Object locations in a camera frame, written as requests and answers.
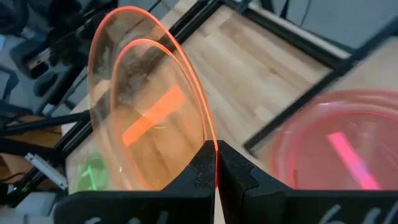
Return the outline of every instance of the black cable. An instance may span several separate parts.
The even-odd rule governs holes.
[[[162,0],[157,0],[156,2],[155,2],[155,4],[153,4],[149,9],[148,9],[148,12],[152,12],[152,10],[154,10],[154,8],[159,4],[159,3],[161,3],[162,2]]]
[[[11,179],[14,178],[14,177],[19,176],[19,175],[25,175],[25,173],[24,173],[24,172],[18,172],[18,173],[16,173],[16,174],[13,174],[13,175],[7,177],[7,178],[0,179],[0,182],[6,182],[6,181],[8,181],[8,180],[11,180]]]
[[[4,90],[4,93],[1,97],[3,101],[7,100],[7,97],[11,95],[11,91],[18,85],[19,80],[17,78],[17,74],[11,70],[10,68],[7,68],[3,65],[0,65],[0,72],[4,72],[9,75],[9,78],[6,82],[6,89]]]
[[[305,8],[303,19],[301,20],[300,27],[303,26],[305,18],[307,18],[308,12],[310,11],[310,6],[312,4],[312,0],[308,0],[307,7]]]

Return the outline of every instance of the pink light streak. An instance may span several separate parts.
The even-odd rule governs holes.
[[[381,190],[378,182],[370,174],[365,163],[355,153],[353,147],[343,133],[337,132],[329,134],[328,140],[352,175],[353,179],[361,186],[362,189]]]

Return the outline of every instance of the metal rod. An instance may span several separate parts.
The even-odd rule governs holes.
[[[51,148],[38,146],[35,144],[29,144],[22,141],[15,141],[12,139],[0,138],[0,153],[16,155],[16,156],[26,156],[29,152],[32,154],[37,154],[44,159],[55,159],[60,157],[60,153],[54,151]]]
[[[176,33],[175,39],[184,43],[211,15],[213,15],[222,6],[221,1],[212,1],[204,7],[194,20],[188,22],[180,32]]]
[[[207,1],[197,1],[174,25],[171,26],[169,32],[175,36],[180,32],[188,22],[190,22],[198,13],[207,5]]]
[[[47,118],[42,121],[34,121],[26,124],[16,124],[12,126],[5,126],[4,129],[0,130],[0,136],[10,136],[14,134],[22,134],[27,131],[35,131],[38,129],[44,129],[44,128],[49,128],[52,126],[57,126],[61,124],[68,124],[68,123],[73,123],[76,121],[88,121],[90,119],[90,112],[88,110],[81,112],[81,113],[75,113],[75,114],[69,114],[65,116],[60,116],[57,118]]]
[[[148,12],[152,12],[152,10],[154,10],[155,8],[156,8],[156,6],[160,3],[160,2],[162,2],[163,0],[157,0],[156,2],[155,2],[155,4],[153,4],[149,9],[148,9]]]

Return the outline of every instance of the wooden floor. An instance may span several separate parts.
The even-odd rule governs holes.
[[[162,22],[170,27],[192,4],[180,1]],[[244,155],[243,142],[328,71],[226,6],[183,48],[208,96],[217,138]]]

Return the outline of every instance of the red petri dish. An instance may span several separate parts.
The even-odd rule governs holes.
[[[396,190],[397,128],[398,92],[319,96],[275,137],[270,172],[295,189]]]

